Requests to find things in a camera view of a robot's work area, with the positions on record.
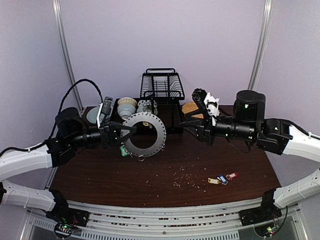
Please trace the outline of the grey perforated keyring disc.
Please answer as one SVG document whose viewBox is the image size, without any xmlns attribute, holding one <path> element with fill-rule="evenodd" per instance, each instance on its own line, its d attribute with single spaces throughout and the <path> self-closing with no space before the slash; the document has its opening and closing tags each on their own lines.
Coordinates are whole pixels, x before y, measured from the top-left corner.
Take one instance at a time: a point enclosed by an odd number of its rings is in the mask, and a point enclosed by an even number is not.
<svg viewBox="0 0 320 240">
<path fill-rule="evenodd" d="M 167 131 L 164 123 L 158 116 L 149 112 L 139 112 L 129 116 L 124 120 L 123 124 L 136 127 L 136 133 L 132 135 L 135 138 L 140 137 L 150 140 L 151 137 L 155 137 L 154 143 L 145 148 L 135 145 L 131 140 L 132 136 L 122 143 L 129 155 L 138 157 L 140 162 L 144 161 L 147 157 L 157 154 L 165 147 Z"/>
</svg>

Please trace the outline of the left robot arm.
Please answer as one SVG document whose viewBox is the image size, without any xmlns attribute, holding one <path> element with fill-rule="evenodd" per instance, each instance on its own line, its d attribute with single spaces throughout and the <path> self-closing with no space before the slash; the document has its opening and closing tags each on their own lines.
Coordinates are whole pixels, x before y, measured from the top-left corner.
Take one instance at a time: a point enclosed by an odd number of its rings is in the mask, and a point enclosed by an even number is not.
<svg viewBox="0 0 320 240">
<path fill-rule="evenodd" d="M 8 181 L 8 178 L 39 169 L 67 164 L 80 148 L 125 144 L 136 131 L 125 114 L 124 122 L 105 120 L 89 127 L 75 107 L 68 107 L 55 117 L 56 137 L 30 148 L 9 147 L 0 153 L 0 203 L 39 209 L 46 217 L 67 226 L 85 226 L 88 212 L 69 207 L 59 190 L 39 190 Z"/>
</svg>

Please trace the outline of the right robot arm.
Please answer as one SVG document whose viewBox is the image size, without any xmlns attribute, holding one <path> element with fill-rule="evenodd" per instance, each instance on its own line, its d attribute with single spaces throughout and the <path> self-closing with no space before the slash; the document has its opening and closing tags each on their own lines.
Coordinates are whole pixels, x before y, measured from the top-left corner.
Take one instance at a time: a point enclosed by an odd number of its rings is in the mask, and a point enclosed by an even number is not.
<svg viewBox="0 0 320 240">
<path fill-rule="evenodd" d="M 221 109 L 219 99 L 197 88 L 192 93 L 197 109 L 184 115 L 180 126 L 198 141 L 213 145 L 215 137 L 243 141 L 247 148 L 276 155 L 293 155 L 318 162 L 320 137 L 294 122 L 281 118 L 265 118 L 266 97 L 253 90 L 236 94 L 233 114 Z M 290 185 L 266 191 L 258 207 L 241 210 L 243 226 L 258 224 L 282 216 L 282 209 L 320 192 L 320 171 Z"/>
</svg>

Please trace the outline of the green key tag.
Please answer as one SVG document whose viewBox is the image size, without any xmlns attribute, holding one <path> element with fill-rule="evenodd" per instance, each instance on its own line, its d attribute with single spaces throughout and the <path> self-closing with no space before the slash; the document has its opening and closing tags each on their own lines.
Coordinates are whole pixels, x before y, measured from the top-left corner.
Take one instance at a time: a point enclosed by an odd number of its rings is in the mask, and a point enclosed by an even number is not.
<svg viewBox="0 0 320 240">
<path fill-rule="evenodd" d="M 120 146 L 120 152 L 122 157 L 126 157 L 128 155 L 128 151 L 124 146 Z"/>
</svg>

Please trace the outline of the yellow dotted plate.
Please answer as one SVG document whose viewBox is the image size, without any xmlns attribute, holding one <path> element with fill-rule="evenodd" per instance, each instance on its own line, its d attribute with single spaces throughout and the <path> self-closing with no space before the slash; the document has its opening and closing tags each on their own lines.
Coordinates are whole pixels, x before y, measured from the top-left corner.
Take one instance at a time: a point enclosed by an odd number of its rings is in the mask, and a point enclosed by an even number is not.
<svg viewBox="0 0 320 240">
<path fill-rule="evenodd" d="M 186 115 L 189 114 L 193 111 L 198 110 L 198 106 L 196 105 L 196 103 L 194 101 L 191 102 L 186 102 L 183 106 L 182 106 L 182 112 Z M 197 119 L 203 119 L 204 116 L 202 113 L 199 114 L 194 114 L 192 115 L 193 118 L 197 118 Z"/>
</svg>

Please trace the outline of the light blue ribbed bowl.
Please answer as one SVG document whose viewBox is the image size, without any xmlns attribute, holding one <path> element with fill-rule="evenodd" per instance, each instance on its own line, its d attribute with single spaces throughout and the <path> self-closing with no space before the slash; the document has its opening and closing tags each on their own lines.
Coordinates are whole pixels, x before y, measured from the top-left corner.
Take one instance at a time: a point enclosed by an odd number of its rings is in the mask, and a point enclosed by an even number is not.
<svg viewBox="0 0 320 240">
<path fill-rule="evenodd" d="M 122 120 L 126 120 L 128 117 L 136 113 L 136 107 L 128 103 L 120 104 L 117 107 L 117 113 Z"/>
</svg>

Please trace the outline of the light blue plate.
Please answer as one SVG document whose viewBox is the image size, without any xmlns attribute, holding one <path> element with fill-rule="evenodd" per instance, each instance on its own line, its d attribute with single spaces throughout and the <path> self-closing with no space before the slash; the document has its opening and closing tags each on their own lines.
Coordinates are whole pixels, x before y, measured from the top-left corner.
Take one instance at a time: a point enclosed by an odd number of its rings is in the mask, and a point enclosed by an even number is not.
<svg viewBox="0 0 320 240">
<path fill-rule="evenodd" d="M 99 117 L 99 122 L 101 123 L 104 116 L 100 113 L 99 114 L 99 109 L 100 106 L 96 106 L 92 108 L 86 115 L 86 119 L 88 120 L 89 123 L 91 124 L 96 124 L 97 123 L 97 116 Z"/>
</svg>

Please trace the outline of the cream patterned bowl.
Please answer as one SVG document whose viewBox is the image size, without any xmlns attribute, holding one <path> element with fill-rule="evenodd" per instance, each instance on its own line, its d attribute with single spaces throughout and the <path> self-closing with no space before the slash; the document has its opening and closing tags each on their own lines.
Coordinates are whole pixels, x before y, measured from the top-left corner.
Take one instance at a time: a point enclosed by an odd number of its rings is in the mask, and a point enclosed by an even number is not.
<svg viewBox="0 0 320 240">
<path fill-rule="evenodd" d="M 123 105 L 123 104 L 128 104 L 128 105 L 132 105 L 135 108 L 137 107 L 137 101 L 134 98 L 131 97 L 122 97 L 117 101 L 117 105 Z"/>
</svg>

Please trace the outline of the light blue floral bowl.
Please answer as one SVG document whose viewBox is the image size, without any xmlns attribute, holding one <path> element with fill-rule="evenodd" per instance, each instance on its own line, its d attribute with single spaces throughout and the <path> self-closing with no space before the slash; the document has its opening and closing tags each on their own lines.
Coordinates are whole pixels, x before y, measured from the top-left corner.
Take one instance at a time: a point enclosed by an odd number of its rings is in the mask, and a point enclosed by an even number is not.
<svg viewBox="0 0 320 240">
<path fill-rule="evenodd" d="M 154 115 L 158 115 L 158 109 L 156 107 L 152 108 L 151 105 L 140 106 L 137 110 L 137 113 L 152 113 Z"/>
</svg>

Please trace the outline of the dotted white bowl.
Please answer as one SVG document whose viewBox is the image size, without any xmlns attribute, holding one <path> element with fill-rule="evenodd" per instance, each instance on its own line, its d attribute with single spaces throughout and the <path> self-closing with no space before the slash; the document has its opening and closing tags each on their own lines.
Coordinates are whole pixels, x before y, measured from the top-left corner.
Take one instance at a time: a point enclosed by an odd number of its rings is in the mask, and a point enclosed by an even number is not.
<svg viewBox="0 0 320 240">
<path fill-rule="evenodd" d="M 155 100 L 153 100 L 153 104 L 152 104 L 152 101 L 149 99 L 149 100 L 140 100 L 138 103 L 137 103 L 137 106 L 138 108 L 140 106 L 153 106 L 153 108 L 157 108 L 158 107 L 158 104 Z"/>
</svg>

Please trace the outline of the red key tag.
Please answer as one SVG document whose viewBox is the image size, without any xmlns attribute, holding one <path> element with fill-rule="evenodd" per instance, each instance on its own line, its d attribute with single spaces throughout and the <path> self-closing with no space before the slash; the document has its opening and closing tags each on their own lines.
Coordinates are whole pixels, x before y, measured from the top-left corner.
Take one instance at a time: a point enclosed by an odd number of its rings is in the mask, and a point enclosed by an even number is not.
<svg viewBox="0 0 320 240">
<path fill-rule="evenodd" d="M 230 173 L 230 174 L 227 174 L 225 176 L 229 181 L 233 180 L 234 178 L 237 178 L 238 177 L 238 173 L 237 172 L 233 172 L 233 173 Z"/>
</svg>

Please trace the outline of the blue key tag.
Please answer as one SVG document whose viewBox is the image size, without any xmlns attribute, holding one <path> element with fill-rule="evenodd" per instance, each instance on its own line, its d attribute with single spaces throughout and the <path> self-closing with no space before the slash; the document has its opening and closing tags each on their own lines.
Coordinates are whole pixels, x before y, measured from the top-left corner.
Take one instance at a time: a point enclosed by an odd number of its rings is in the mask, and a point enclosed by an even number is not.
<svg viewBox="0 0 320 240">
<path fill-rule="evenodd" d="M 218 180 L 220 181 L 220 183 L 221 183 L 222 185 L 224 185 L 224 186 L 228 184 L 227 178 L 225 178 L 225 176 L 222 175 L 222 174 L 218 175 L 218 176 L 217 176 L 217 179 L 218 179 Z"/>
</svg>

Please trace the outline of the right aluminium frame post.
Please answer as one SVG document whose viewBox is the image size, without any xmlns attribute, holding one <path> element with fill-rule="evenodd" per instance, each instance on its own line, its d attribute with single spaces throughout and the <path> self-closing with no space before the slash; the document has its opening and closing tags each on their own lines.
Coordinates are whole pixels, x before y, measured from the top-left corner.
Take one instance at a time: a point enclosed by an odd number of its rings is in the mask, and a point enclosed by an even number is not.
<svg viewBox="0 0 320 240">
<path fill-rule="evenodd" d="M 270 27 L 272 22 L 272 11 L 273 11 L 273 0 L 265 0 L 262 20 L 259 32 L 259 38 L 257 42 L 256 53 L 253 61 L 253 67 L 251 71 L 251 75 L 248 83 L 248 90 L 255 91 L 258 86 L 258 82 L 260 79 L 260 74 L 263 65 L 263 57 L 267 49 Z"/>
</svg>

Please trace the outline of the aluminium frame post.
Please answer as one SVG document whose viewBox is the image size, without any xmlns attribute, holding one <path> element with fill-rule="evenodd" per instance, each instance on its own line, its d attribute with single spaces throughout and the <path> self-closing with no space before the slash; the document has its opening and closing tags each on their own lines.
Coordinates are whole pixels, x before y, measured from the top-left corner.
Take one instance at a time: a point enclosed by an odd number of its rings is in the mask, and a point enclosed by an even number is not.
<svg viewBox="0 0 320 240">
<path fill-rule="evenodd" d="M 263 65 L 263 57 L 267 49 L 270 27 L 272 22 L 272 11 L 273 11 L 273 0 L 265 0 L 262 20 L 259 32 L 259 38 L 257 42 L 256 53 L 253 61 L 253 67 L 251 71 L 251 75 L 248 83 L 248 90 L 255 91 L 258 86 L 258 82 L 260 79 L 260 74 Z"/>
<path fill-rule="evenodd" d="M 61 1 L 60 0 L 52 0 L 52 6 L 53 6 L 53 14 L 57 26 L 58 31 L 58 37 L 60 41 L 60 47 L 62 50 L 62 59 L 65 66 L 67 79 L 72 86 L 76 83 L 75 75 L 71 63 L 71 58 L 68 50 L 68 44 L 66 39 L 66 33 L 63 23 L 63 16 L 62 16 L 62 10 L 61 10 Z"/>
</svg>

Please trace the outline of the left aluminium frame post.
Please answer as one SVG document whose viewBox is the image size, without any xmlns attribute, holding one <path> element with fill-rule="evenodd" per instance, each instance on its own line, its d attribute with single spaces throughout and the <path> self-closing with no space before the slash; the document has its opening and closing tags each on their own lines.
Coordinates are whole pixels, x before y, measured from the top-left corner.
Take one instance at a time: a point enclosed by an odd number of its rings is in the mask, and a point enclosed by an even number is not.
<svg viewBox="0 0 320 240">
<path fill-rule="evenodd" d="M 75 75 L 71 63 L 71 58 L 68 50 L 68 44 L 66 39 L 66 33 L 63 23 L 63 16 L 62 16 L 62 10 L 61 10 L 61 1 L 60 0 L 52 0 L 52 6 L 53 6 L 53 14 L 57 26 L 58 31 L 58 37 L 60 41 L 60 47 L 62 50 L 62 59 L 65 66 L 67 79 L 72 86 L 76 83 Z"/>
</svg>

